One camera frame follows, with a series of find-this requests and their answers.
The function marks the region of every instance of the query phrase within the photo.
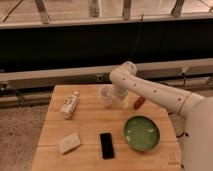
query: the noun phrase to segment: black wall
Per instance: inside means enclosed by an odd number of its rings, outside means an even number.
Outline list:
[[[213,20],[0,30],[6,72],[211,57]]]

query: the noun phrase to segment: white eraser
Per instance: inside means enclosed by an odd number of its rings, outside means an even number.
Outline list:
[[[59,149],[62,154],[67,153],[68,151],[81,145],[79,136],[77,133],[73,133],[59,142]]]

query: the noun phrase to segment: tabletop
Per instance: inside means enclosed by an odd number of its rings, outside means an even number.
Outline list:
[[[37,146],[32,171],[180,171],[181,150],[172,123],[165,109],[146,100],[134,110],[138,95],[129,92],[129,107],[115,101],[111,107],[101,105],[99,85],[58,85],[49,104]],[[79,91],[80,99],[71,119],[60,114],[67,97]],[[124,124],[134,115],[143,115],[155,122],[160,142],[151,151],[138,152],[125,141]],[[77,132],[81,146],[62,155],[58,143]],[[115,158],[102,158],[100,134],[112,135]]]

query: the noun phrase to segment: white bottle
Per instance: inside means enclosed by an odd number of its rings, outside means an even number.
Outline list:
[[[102,16],[101,0],[88,0],[88,3],[89,3],[89,16],[101,17]]]
[[[75,91],[73,94],[69,95],[65,104],[61,108],[61,114],[64,119],[68,119],[73,114],[79,101],[79,92]]]

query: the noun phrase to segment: green plate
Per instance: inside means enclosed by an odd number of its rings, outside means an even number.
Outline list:
[[[153,149],[160,140],[160,132],[155,123],[144,116],[130,118],[124,126],[127,143],[135,150]]]

